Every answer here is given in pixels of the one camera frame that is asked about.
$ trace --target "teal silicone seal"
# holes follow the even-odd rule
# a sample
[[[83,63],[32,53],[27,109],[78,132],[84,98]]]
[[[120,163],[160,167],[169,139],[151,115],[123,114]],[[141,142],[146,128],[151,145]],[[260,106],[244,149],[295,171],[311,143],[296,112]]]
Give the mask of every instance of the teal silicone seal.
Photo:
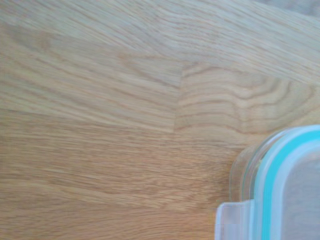
[[[274,150],[279,145],[279,142],[283,142],[284,139],[280,139],[278,142],[274,144],[273,147],[269,149],[266,155],[262,159],[261,167],[259,168],[256,176],[256,182],[254,186],[254,199],[259,199],[258,187],[259,183],[262,179],[264,166],[271,160],[270,155],[274,154]],[[262,224],[261,224],[261,235],[258,233],[254,233],[255,236],[261,236],[261,240],[272,240],[270,236],[271,232],[271,209],[272,209],[272,194],[275,185],[275,180],[277,173],[280,169],[280,166],[284,163],[285,160],[288,161],[288,155],[291,154],[296,148],[301,146],[302,144],[306,144],[313,141],[320,140],[320,125],[317,126],[317,130],[313,129],[309,132],[302,133],[293,139],[289,140],[283,148],[281,148],[275,157],[272,159],[272,162],[267,169],[266,177],[264,180],[264,188],[263,188],[263,201],[262,201]]]

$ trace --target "transparent plastic lid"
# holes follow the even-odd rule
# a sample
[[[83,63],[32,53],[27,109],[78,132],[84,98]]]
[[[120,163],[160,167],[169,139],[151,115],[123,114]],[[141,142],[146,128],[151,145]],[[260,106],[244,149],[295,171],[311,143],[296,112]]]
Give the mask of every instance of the transparent plastic lid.
[[[320,125],[299,127],[269,149],[254,198],[218,208],[215,240],[320,240]]]

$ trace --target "wooden plank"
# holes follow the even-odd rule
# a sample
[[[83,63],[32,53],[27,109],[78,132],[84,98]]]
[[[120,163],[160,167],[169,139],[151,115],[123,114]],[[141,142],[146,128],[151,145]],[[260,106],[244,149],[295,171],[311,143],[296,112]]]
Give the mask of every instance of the wooden plank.
[[[252,0],[3,1],[0,20],[115,48],[319,84],[320,19]]]
[[[313,17],[320,17],[319,0],[255,0],[269,6],[295,11]]]
[[[0,107],[172,132],[182,63],[0,27]]]
[[[319,117],[319,87],[195,63],[183,71],[175,131],[250,145]]]
[[[27,190],[1,189],[0,207],[4,240],[208,240],[214,231],[214,213],[88,203]]]
[[[228,200],[242,147],[2,110],[1,188],[203,212]]]

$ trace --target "wooden surface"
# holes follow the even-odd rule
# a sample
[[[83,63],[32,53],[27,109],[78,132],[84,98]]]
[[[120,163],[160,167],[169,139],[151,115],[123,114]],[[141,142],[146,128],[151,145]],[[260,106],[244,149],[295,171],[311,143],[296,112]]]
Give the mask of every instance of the wooden surface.
[[[255,0],[270,6],[295,11],[313,17],[320,17],[319,0]]]
[[[213,239],[241,150],[320,119],[320,20],[264,2],[0,1],[0,239]]]

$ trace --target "food storage container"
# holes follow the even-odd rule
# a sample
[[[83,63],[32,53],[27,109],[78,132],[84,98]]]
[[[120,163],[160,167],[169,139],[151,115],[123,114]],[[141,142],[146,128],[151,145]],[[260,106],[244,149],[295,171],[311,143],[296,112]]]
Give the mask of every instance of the food storage container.
[[[230,173],[215,240],[320,240],[320,125],[287,128],[245,149]]]

